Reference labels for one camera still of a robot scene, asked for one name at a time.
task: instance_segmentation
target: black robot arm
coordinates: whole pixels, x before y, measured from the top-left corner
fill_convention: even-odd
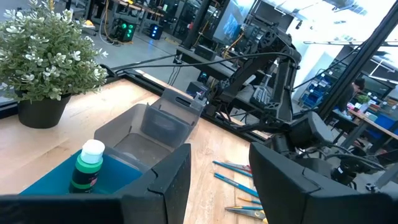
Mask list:
[[[209,91],[207,97],[210,103],[206,106],[205,111],[208,115],[215,116],[217,112],[221,111],[222,106],[228,107],[243,83],[252,74],[259,69],[270,70],[274,61],[279,59],[274,91],[269,104],[262,109],[264,112],[260,118],[260,123],[238,128],[243,132],[258,129],[269,133],[279,133],[284,131],[285,123],[292,121],[291,93],[301,55],[292,45],[291,36],[280,32],[276,26],[268,27],[259,41],[257,52],[279,52],[285,55],[264,55],[247,60],[231,77],[220,81]]]

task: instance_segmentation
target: teal tray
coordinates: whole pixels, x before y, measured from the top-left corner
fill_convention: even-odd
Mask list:
[[[69,194],[69,184],[77,157],[80,153],[81,150],[25,189],[21,192],[21,195]],[[113,194],[142,175],[139,170],[106,154],[103,155],[103,159],[103,165],[98,174],[98,181],[93,187],[94,194]]]

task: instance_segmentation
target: blue container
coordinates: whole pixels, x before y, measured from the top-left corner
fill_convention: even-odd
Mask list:
[[[51,170],[40,180],[21,192],[21,195],[65,195],[69,194],[69,184],[75,163],[81,150]],[[103,155],[103,165],[98,174],[98,181],[93,187],[94,194],[113,194],[142,173],[117,159]]]
[[[374,122],[388,130],[394,125],[395,120],[393,118],[390,118],[386,114],[379,114],[377,116],[377,119]],[[374,127],[368,128],[367,131],[374,139],[380,139],[381,136],[384,134],[382,131],[380,131]],[[398,134],[398,129],[396,129],[392,132],[394,134]]]

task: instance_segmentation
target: white bottle cap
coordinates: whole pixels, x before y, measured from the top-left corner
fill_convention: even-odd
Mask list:
[[[96,164],[101,160],[104,150],[104,143],[99,140],[90,139],[83,145],[80,158],[85,163]]]

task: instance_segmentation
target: green bottle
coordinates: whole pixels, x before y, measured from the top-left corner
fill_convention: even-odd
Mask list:
[[[91,193],[97,182],[98,172],[101,169],[105,145],[98,140],[88,140],[77,157],[72,181],[70,182],[70,193]]]

